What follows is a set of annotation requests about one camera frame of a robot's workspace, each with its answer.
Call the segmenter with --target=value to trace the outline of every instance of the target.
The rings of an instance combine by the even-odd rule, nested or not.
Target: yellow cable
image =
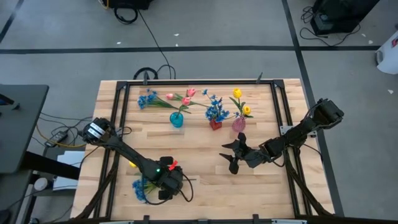
[[[77,145],[77,146],[68,146],[68,145],[66,145],[66,144],[57,143],[57,142],[55,142],[55,141],[51,141],[51,140],[49,140],[48,138],[46,138],[46,137],[40,132],[39,126],[38,126],[37,124],[36,124],[36,130],[37,130],[37,132],[39,133],[39,135],[40,135],[42,138],[44,138],[45,140],[47,140],[47,141],[49,141],[49,142],[52,142],[52,143],[54,143],[54,144],[57,144],[57,145],[59,145],[59,146],[62,146],[62,147],[83,147],[83,146],[86,145],[86,144],[81,144],[81,145]]]
[[[101,2],[102,0],[98,0],[98,2],[101,4],[101,6],[104,8],[104,9],[109,9],[109,0],[106,0],[106,6]]]

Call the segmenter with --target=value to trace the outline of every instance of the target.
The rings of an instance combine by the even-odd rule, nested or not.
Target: black metal frame
[[[281,115],[280,108],[279,108],[279,101],[278,101],[278,97],[277,97],[277,88],[280,90],[280,93],[282,95],[282,103],[284,106],[287,124],[293,125],[283,80],[255,80],[255,79],[253,79],[253,80],[164,80],[164,81],[146,80],[146,82],[144,82],[144,83],[140,82],[140,81],[132,81],[132,82],[119,81],[119,82],[117,82],[117,85],[116,85],[116,92],[115,92],[115,96],[114,96],[113,108],[112,108],[112,113],[111,113],[111,122],[115,123],[115,121],[116,121],[116,112],[118,110],[119,96],[121,94],[121,90],[124,89],[124,99],[123,99],[122,112],[121,112],[121,118],[120,118],[120,123],[119,123],[120,127],[124,126],[125,121],[126,121],[126,111],[127,111],[127,103],[128,103],[128,99],[129,99],[129,90],[130,90],[131,86],[142,86],[142,85],[150,85],[150,86],[156,86],[156,85],[253,85],[253,84],[270,85],[272,99],[274,102],[278,130],[279,130],[279,134],[281,134],[279,126],[283,125],[283,120],[282,120],[282,115]],[[296,170],[298,172],[298,175],[299,175],[300,179],[305,183],[300,156],[295,151],[294,151],[294,156],[295,156]],[[290,159],[288,151],[285,151],[284,157],[285,157],[285,159]],[[99,186],[104,182],[104,179],[105,179],[106,173],[107,173],[108,164],[109,164],[109,150],[107,149],[104,154],[103,164],[102,164],[102,168],[101,168],[101,175],[99,177]],[[112,168],[116,168],[116,170],[117,170],[118,165],[119,165],[119,154],[117,152],[115,152]],[[115,186],[116,186],[116,178],[117,178],[117,175],[114,176],[114,178],[111,181],[110,186],[109,186],[109,195],[108,195],[108,202],[106,205],[106,214],[105,214],[105,218],[108,218],[108,219],[111,218],[111,214],[112,214],[112,206],[113,206],[113,200],[114,200],[114,190],[115,190]],[[290,190],[290,196],[292,199],[294,215],[297,218],[297,217],[301,216],[301,214],[300,214],[299,203],[297,200],[295,184],[294,184],[293,178],[290,175],[287,175],[287,178],[289,181],[289,190]],[[312,215],[311,206],[309,204],[307,197],[304,194],[303,194],[303,199],[304,199],[306,215]],[[99,200],[98,204],[95,207],[94,216],[93,216],[94,218],[98,218],[100,216],[100,210],[101,210],[101,199]],[[185,223],[185,222],[197,222],[197,221],[198,220],[164,220],[164,221],[158,221],[158,222]],[[212,222],[217,222],[217,223],[224,223],[224,222],[253,223],[253,221],[270,222],[270,219],[262,219],[261,220],[258,218],[258,215],[254,214],[253,219],[250,219],[250,220],[212,220]]]

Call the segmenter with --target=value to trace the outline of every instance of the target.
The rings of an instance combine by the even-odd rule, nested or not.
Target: blue vase
[[[170,115],[170,122],[176,128],[181,128],[184,123],[184,116],[179,112],[174,112]]]

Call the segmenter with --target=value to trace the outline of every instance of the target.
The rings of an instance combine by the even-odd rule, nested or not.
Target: red clip
[[[169,167],[169,170],[174,170],[175,166],[178,164],[178,161],[174,160],[173,164]]]

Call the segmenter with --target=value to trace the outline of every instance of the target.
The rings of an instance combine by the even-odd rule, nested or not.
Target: gray floor
[[[313,0],[288,0],[296,33],[301,10]],[[2,27],[17,0],[0,1]],[[381,45],[396,30],[397,1],[381,0],[343,45]],[[143,11],[163,47],[293,46],[281,0],[155,0]],[[331,35],[330,42],[341,35]],[[322,46],[298,38],[300,45]],[[143,22],[120,24],[97,0],[25,0],[0,49],[155,47]],[[294,51],[166,52],[177,78],[301,78]],[[378,71],[370,51],[303,52],[315,98],[329,98],[346,113],[325,131],[345,215],[398,220],[398,76]],[[100,80],[131,79],[141,67],[157,68],[158,52],[0,55],[4,84],[50,86],[43,111],[55,116],[90,116]],[[161,78],[168,78],[164,70]],[[57,124],[39,121],[46,134]],[[32,141],[29,150],[42,152]],[[34,216],[59,217],[71,197],[38,199]]]

